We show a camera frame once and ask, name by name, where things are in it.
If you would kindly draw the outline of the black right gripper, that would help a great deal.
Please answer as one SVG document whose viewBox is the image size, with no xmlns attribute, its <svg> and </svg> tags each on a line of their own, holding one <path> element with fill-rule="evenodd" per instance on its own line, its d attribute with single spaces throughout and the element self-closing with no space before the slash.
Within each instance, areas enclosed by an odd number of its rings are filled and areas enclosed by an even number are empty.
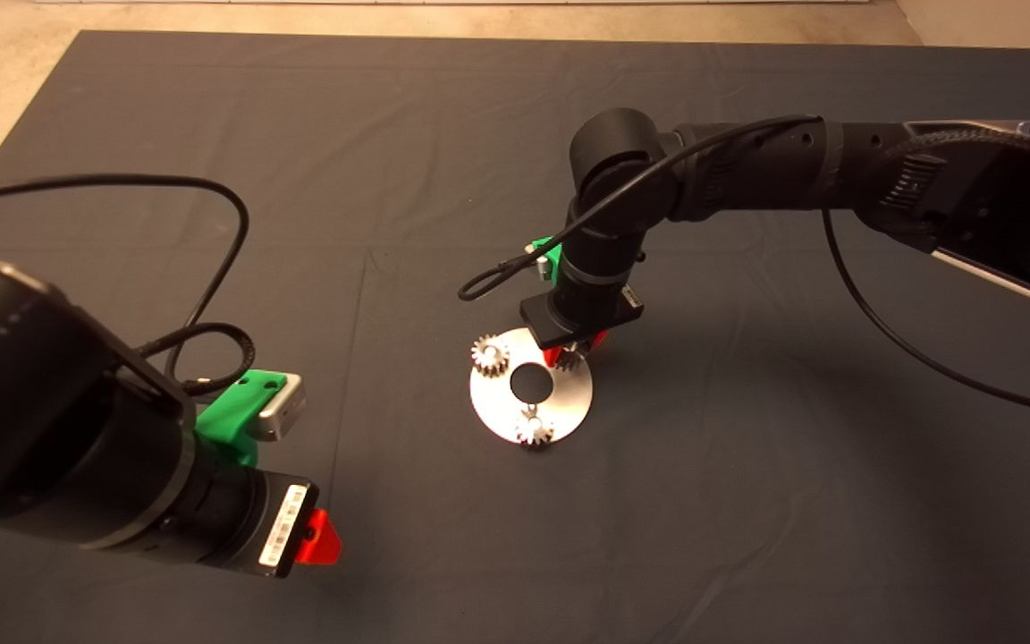
<svg viewBox="0 0 1030 644">
<path fill-rule="evenodd" d="M 559 283 L 547 292 L 519 303 L 520 318 L 543 350 L 549 369 L 564 369 L 564 345 L 587 341 L 587 350 L 595 351 L 609 330 L 636 321 L 643 315 L 645 303 L 629 285 L 596 289 L 580 283 Z"/>
</svg>

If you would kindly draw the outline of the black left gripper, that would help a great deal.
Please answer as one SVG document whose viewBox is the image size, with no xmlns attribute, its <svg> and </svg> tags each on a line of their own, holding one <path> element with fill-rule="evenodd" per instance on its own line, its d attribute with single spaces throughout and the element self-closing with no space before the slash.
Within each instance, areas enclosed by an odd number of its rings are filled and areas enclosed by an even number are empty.
<svg viewBox="0 0 1030 644">
<path fill-rule="evenodd" d="M 230 465 L 185 530 L 201 566 L 285 579 L 298 565 L 339 563 L 342 541 L 310 479 Z"/>
</svg>

